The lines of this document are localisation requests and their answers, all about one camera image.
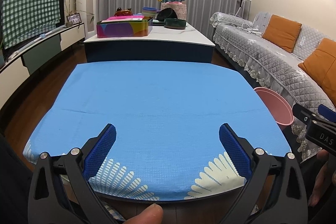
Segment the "picture frame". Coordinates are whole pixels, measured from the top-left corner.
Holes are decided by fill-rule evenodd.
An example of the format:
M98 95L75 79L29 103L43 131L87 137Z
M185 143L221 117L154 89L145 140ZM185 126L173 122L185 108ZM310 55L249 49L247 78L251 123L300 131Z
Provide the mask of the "picture frame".
M82 23L82 19L81 19L80 13L76 13L76 14L67 16L67 21L68 22L72 22L73 24Z

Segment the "brown floor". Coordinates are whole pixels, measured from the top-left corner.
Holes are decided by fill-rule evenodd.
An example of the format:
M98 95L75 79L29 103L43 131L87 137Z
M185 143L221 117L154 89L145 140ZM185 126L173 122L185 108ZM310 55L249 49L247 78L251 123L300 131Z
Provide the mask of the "brown floor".
M5 136L9 144L31 169L33 169L33 165L22 156L24 146L39 121L52 107L73 69L80 63L86 63L85 51L83 46L76 44L73 46L73 53L69 51L68 55L62 58L56 66L41 72L44 73L43 77L18 106L5 130ZM216 50L213 53L212 64L231 68ZM66 187L66 189L69 198L75 200L71 188ZM238 189L223 195L192 202L163 204L163 223L217 224L225 215L239 191ZM139 214L148 206L144 203L104 200L108 201L126 219Z

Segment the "pink trash bin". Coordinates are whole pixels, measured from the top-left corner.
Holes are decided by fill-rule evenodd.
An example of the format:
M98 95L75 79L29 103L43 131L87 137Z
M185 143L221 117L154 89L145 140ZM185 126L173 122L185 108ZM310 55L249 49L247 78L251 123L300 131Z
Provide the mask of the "pink trash bin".
M258 87L254 89L264 102L281 130L294 122L293 111L287 101L273 90Z

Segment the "white cabinet drawer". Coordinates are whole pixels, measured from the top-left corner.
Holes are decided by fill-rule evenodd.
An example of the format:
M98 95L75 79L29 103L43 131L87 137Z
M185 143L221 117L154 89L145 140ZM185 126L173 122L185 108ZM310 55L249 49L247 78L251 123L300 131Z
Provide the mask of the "white cabinet drawer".
M75 44L77 41L85 38L84 24L71 28L61 33L61 49L64 51L67 47Z
M28 77L28 69L22 64L21 58L13 61L0 73L0 109Z

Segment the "white marble tabletop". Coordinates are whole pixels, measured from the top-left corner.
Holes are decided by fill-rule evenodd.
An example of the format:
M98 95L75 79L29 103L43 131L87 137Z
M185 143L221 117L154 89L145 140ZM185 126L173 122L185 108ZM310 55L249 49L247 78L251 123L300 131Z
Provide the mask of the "white marble tabletop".
M97 35L87 39L84 43L100 41L117 41L117 40L159 40L200 44L214 47L215 44L202 35L193 26L187 23L185 30L168 29L163 26L153 26L153 30L146 37L110 37L98 38Z

